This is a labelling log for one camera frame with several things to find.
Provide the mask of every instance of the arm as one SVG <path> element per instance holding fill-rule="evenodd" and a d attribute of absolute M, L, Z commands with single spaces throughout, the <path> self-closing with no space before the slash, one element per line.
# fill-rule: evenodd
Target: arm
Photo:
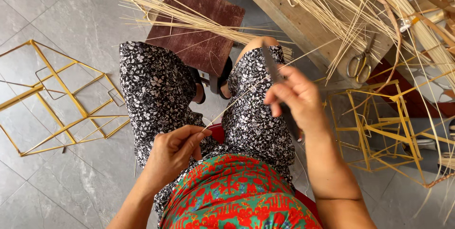
<path fill-rule="evenodd" d="M 279 116 L 279 102 L 285 102 L 305 133 L 308 175 L 324 228 L 376 228 L 334 141 L 318 88 L 296 68 L 284 66 L 280 73 L 287 80 L 274 84 L 264 103 L 270 104 L 273 116 Z"/>
<path fill-rule="evenodd" d="M 122 207 L 106 229 L 144 229 L 147 227 L 153 197 L 188 167 L 191 155 L 201 159 L 200 141 L 210 130 L 186 125 L 167 134 L 158 134 L 144 171 Z"/>

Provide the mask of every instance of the knife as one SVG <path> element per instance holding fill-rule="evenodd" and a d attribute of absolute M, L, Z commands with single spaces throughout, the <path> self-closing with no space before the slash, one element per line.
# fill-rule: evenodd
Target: knife
<path fill-rule="evenodd" d="M 277 64 L 275 63 L 275 60 L 273 59 L 272 54 L 270 54 L 270 51 L 268 50 L 268 48 L 264 42 L 262 42 L 262 54 L 264 56 L 265 65 L 267 66 L 267 69 L 268 69 L 268 72 L 272 79 L 272 82 L 273 83 L 282 82 L 282 77 L 278 73 Z M 284 121 L 286 122 L 287 130 L 289 130 L 289 132 L 291 133 L 291 136 L 297 142 L 301 142 L 302 138 L 300 137 L 300 129 L 297 126 L 297 123 L 295 122 L 295 120 L 291 114 L 291 109 L 284 102 L 280 103 L 280 107 L 281 107 L 281 116 L 283 117 Z"/>

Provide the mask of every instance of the person's left hand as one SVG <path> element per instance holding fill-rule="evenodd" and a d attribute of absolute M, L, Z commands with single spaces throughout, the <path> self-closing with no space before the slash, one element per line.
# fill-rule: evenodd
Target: person's left hand
<path fill-rule="evenodd" d="M 189 165 L 190 157 L 202 159 L 199 143 L 212 131 L 185 125 L 166 134 L 158 134 L 153 142 L 147 164 L 142 175 L 153 181 L 156 190 L 172 182 Z"/>

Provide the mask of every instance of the black sandal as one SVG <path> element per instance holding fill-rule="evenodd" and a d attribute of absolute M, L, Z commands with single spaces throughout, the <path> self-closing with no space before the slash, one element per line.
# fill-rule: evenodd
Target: black sandal
<path fill-rule="evenodd" d="M 221 76 L 218 78 L 218 93 L 220 94 L 220 97 L 223 99 L 230 99 L 227 98 L 223 95 L 223 92 L 221 91 L 221 85 L 228 80 L 229 75 L 231 74 L 232 71 L 232 60 L 230 57 L 227 57 L 226 64 L 224 65 L 223 72 L 221 73 Z"/>
<path fill-rule="evenodd" d="M 196 104 L 200 105 L 203 102 L 205 102 L 204 85 L 202 85 L 201 76 L 199 75 L 199 71 L 197 71 L 196 68 L 192 68 L 190 66 L 188 66 L 188 69 L 190 69 L 190 73 L 191 73 L 191 76 L 193 76 L 194 81 L 196 81 L 196 83 L 199 83 L 202 86 L 202 91 L 204 91 L 204 95 L 202 96 L 201 102 L 196 102 Z"/>

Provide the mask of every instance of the knee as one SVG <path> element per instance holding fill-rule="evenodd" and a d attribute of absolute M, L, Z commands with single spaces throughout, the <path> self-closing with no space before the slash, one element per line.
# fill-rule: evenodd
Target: knee
<path fill-rule="evenodd" d="M 265 46 L 278 46 L 280 43 L 274 38 L 274 37 L 269 37 L 269 36 L 258 36 L 251 40 L 248 45 L 249 46 L 254 46 L 254 48 L 260 48 L 262 47 L 262 43 L 265 43 Z"/>

